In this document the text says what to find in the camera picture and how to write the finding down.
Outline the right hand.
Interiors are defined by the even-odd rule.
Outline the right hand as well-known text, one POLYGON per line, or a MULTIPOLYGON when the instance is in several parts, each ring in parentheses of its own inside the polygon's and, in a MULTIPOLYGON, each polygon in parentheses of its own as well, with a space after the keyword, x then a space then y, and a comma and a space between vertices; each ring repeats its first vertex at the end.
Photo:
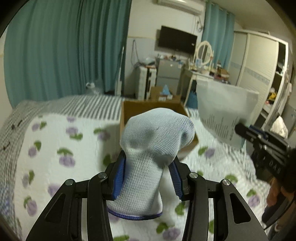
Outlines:
POLYGON ((282 194, 289 201, 293 199, 293 194, 288 193, 283 186, 278 182, 276 178, 272 178, 270 183, 270 190, 266 199, 267 206, 271 207, 277 203, 278 196, 282 194))

